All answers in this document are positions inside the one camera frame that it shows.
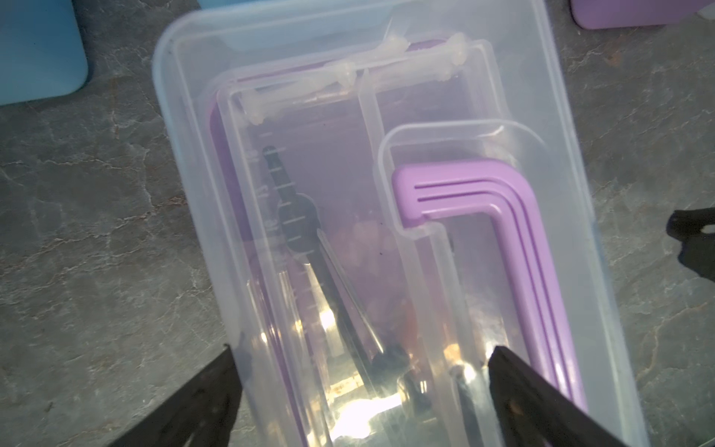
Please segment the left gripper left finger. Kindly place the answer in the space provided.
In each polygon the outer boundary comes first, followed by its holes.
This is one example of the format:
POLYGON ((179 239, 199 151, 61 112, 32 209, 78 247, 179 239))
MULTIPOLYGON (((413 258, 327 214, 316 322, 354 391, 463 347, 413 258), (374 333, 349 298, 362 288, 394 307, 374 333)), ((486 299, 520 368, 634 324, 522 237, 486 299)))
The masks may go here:
POLYGON ((227 348, 111 445, 229 445, 242 392, 233 354, 227 348))

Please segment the blue toolbox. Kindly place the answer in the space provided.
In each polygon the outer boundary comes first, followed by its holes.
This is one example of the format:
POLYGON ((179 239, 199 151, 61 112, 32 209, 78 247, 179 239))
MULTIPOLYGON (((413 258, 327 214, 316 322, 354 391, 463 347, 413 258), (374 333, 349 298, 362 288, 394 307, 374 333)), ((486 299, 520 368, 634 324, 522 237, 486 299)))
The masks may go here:
POLYGON ((73 93, 88 75, 71 0, 1 3, 1 104, 73 93))

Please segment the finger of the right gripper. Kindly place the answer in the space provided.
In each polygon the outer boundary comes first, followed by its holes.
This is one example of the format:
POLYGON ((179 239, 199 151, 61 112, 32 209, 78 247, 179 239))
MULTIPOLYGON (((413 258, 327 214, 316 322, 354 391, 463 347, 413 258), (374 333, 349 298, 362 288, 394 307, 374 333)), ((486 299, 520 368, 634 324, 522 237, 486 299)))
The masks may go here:
POLYGON ((676 210, 666 232, 681 243, 679 262, 703 279, 714 281, 714 234, 704 228, 714 225, 714 209, 676 210))

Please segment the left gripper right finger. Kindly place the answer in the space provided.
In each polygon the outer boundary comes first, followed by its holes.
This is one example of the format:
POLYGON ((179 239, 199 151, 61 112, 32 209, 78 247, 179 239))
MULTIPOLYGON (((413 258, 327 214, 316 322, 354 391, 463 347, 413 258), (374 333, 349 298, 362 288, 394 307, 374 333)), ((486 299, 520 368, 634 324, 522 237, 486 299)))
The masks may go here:
POLYGON ((497 346, 488 369, 506 446, 625 446, 509 348, 497 346))

